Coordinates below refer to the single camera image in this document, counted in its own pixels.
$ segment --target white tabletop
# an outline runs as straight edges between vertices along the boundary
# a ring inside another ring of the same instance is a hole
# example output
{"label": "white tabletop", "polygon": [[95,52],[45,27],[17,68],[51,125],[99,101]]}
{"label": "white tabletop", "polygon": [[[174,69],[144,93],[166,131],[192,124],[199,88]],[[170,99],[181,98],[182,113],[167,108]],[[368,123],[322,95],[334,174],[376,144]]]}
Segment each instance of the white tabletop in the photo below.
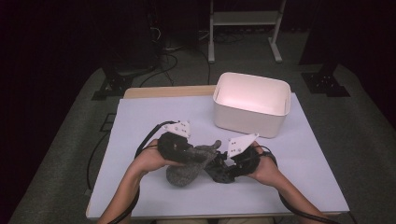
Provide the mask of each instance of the white tabletop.
{"label": "white tabletop", "polygon": [[[189,143],[194,146],[222,142],[241,136],[215,126],[212,96],[161,97],[120,100],[106,155],[94,186],[87,218],[102,215],[113,197],[122,176],[134,158],[135,151],[147,134],[167,120],[191,123]],[[154,138],[159,138],[159,130]],[[291,109],[273,139],[258,138],[276,156],[281,172],[325,213],[347,212],[346,200],[323,156],[295,94]],[[202,171],[187,187],[170,185],[166,168],[146,175],[140,185],[140,199],[132,217],[233,217],[287,214],[277,191],[245,176],[232,184],[215,183]]]}

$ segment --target white mounting plate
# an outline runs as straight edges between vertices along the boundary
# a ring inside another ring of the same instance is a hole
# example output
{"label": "white mounting plate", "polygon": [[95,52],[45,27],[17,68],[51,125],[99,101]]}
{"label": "white mounting plate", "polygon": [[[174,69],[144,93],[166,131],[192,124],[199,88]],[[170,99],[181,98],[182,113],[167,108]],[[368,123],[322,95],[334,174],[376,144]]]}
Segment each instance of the white mounting plate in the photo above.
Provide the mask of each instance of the white mounting plate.
{"label": "white mounting plate", "polygon": [[188,121],[181,121],[179,123],[166,124],[163,126],[169,133],[174,133],[182,137],[189,138],[191,136],[190,123]]}
{"label": "white mounting plate", "polygon": [[251,133],[240,137],[231,138],[228,142],[228,157],[234,157],[244,152],[259,137],[258,133]]}

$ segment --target person's right hand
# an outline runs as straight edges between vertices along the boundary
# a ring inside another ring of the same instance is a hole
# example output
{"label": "person's right hand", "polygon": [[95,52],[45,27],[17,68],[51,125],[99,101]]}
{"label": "person's right hand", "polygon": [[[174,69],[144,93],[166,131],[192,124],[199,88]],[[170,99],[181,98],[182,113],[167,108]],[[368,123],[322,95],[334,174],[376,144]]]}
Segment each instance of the person's right hand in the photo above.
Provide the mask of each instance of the person's right hand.
{"label": "person's right hand", "polygon": [[[256,149],[259,154],[263,153],[262,148],[257,142],[254,142],[252,146]],[[247,175],[253,179],[256,179],[264,185],[277,188],[285,180],[285,176],[277,169],[276,164],[270,157],[261,156],[260,163],[256,168],[256,171],[250,175]]]}

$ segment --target table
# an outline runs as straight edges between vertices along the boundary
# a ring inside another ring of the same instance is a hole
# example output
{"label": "table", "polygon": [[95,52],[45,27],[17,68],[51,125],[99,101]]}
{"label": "table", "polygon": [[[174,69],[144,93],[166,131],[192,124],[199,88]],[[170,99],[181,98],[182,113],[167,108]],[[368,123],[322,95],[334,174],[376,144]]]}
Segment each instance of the table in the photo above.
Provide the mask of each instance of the table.
{"label": "table", "polygon": [[[158,123],[166,120],[191,122],[194,146],[211,145],[219,139],[225,151],[228,138],[240,136],[217,128],[210,119],[215,86],[161,87],[129,89],[120,100],[87,218],[101,216],[134,157],[135,149]],[[304,116],[295,94],[290,113],[276,138],[258,138],[276,155],[279,169],[324,213],[349,210],[332,171]],[[185,217],[266,217],[290,215],[278,198],[277,191],[251,178],[237,177],[235,183],[215,183],[202,171],[187,187],[170,185],[165,168],[149,173],[141,182],[140,199],[133,218]]]}
{"label": "table", "polygon": [[209,44],[208,60],[215,61],[215,44],[213,42],[214,26],[219,25],[274,25],[273,36],[268,38],[271,51],[277,63],[282,62],[279,50],[276,45],[280,23],[283,18],[286,0],[282,0],[278,11],[248,11],[248,12],[215,12],[213,11],[213,0],[210,1],[210,21],[209,21]]}

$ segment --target hand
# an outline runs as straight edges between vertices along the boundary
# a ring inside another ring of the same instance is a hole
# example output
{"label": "hand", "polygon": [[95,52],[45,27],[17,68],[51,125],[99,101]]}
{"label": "hand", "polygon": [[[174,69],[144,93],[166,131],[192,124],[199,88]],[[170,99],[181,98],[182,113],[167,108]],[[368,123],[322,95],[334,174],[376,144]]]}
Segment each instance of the hand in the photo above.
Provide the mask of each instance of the hand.
{"label": "hand", "polygon": [[[254,142],[252,146],[256,149],[259,154],[263,153],[262,148],[257,142]],[[260,157],[260,163],[256,168],[256,171],[250,175],[247,175],[253,179],[256,179],[264,185],[277,188],[285,180],[285,176],[277,169],[276,164],[269,157]]]}
{"label": "hand", "polygon": [[143,149],[140,155],[132,162],[131,167],[134,167],[134,169],[138,170],[141,175],[158,170],[165,165],[183,165],[182,163],[164,159],[161,153],[158,151],[157,144],[157,139],[152,140],[148,146]]}

